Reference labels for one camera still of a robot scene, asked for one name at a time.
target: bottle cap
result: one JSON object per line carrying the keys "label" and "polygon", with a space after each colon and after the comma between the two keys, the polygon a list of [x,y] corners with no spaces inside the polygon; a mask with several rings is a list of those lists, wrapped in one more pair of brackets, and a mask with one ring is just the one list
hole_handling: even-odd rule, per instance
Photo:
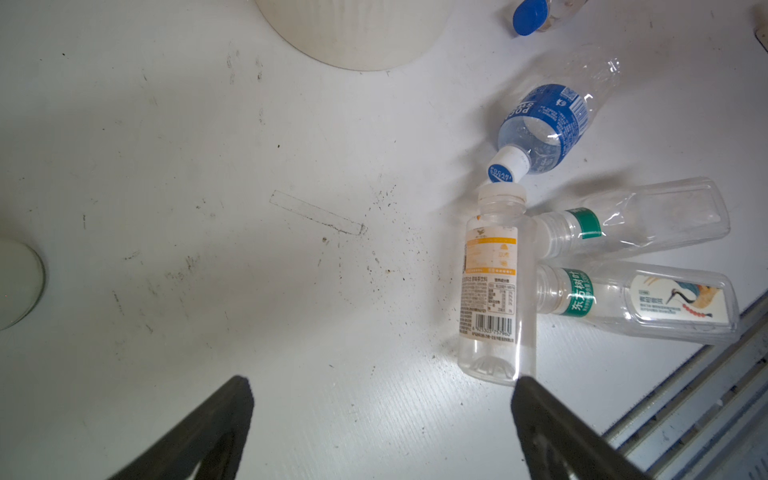
{"label": "bottle cap", "polygon": [[530,35],[537,31],[549,17],[547,0],[525,0],[512,16],[512,27],[518,35]]}
{"label": "bottle cap", "polygon": [[514,197],[523,204],[528,200],[525,187],[520,184],[513,184],[512,182],[496,182],[494,184],[482,185],[478,200],[483,201],[489,197]]}
{"label": "bottle cap", "polygon": [[491,182],[519,182],[531,170],[531,159],[523,150],[506,145],[498,151],[488,166]]}

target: white bucket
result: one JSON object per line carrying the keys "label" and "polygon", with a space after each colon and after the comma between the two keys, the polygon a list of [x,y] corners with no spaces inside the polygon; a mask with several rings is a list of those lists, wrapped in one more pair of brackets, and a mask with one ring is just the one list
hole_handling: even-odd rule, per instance
{"label": "white bucket", "polygon": [[384,70],[427,51],[454,0],[256,0],[291,45],[328,65]]}

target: blue label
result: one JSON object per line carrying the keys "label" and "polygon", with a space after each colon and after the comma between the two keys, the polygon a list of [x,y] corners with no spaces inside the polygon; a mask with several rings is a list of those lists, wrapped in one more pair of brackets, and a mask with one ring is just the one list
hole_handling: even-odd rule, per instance
{"label": "blue label", "polygon": [[503,167],[497,164],[493,164],[490,167],[488,167],[488,177],[491,179],[491,182],[515,181],[515,179],[512,178],[512,173],[509,170],[507,170],[507,167]]}
{"label": "blue label", "polygon": [[576,91],[564,85],[547,84],[526,95],[507,120],[513,117],[538,118],[552,127],[560,139],[560,157],[555,165],[537,165],[535,162],[531,165],[531,173],[540,174],[559,165],[576,145],[587,130],[589,111]]}

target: bottle with green label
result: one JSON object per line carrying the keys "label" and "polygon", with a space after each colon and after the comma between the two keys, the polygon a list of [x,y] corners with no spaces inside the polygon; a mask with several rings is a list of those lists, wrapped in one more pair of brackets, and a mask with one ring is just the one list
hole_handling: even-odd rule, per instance
{"label": "bottle with green label", "polygon": [[633,257],[725,237],[723,197],[709,178],[616,189],[576,208],[534,217],[539,258],[567,255]]}
{"label": "bottle with green label", "polygon": [[631,336],[707,345],[738,338],[736,294],[720,273],[615,260],[579,268],[538,265],[538,313]]}

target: bottle label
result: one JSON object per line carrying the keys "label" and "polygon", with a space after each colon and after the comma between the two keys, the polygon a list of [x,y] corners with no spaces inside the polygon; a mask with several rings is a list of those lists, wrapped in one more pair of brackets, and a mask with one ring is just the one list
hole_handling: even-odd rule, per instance
{"label": "bottle label", "polygon": [[594,305],[594,287],[589,275],[581,270],[564,268],[571,281],[571,294],[568,298],[571,302],[568,308],[561,314],[566,316],[585,316]]}
{"label": "bottle label", "polygon": [[714,286],[637,275],[630,286],[632,306],[645,320],[730,323],[725,293]]}
{"label": "bottle label", "polygon": [[518,229],[467,232],[459,333],[478,340],[517,338]]}
{"label": "bottle label", "polygon": [[588,208],[574,208],[573,210],[566,211],[576,217],[576,221],[579,227],[581,227],[581,233],[578,234],[581,240],[603,236],[598,216],[592,210]]}
{"label": "bottle label", "polygon": [[531,165],[531,172],[540,174],[557,167],[576,145],[587,130],[589,110],[576,91],[564,85],[547,84],[531,90],[506,120],[513,117],[538,118],[552,127],[560,140],[560,157],[554,166]]}

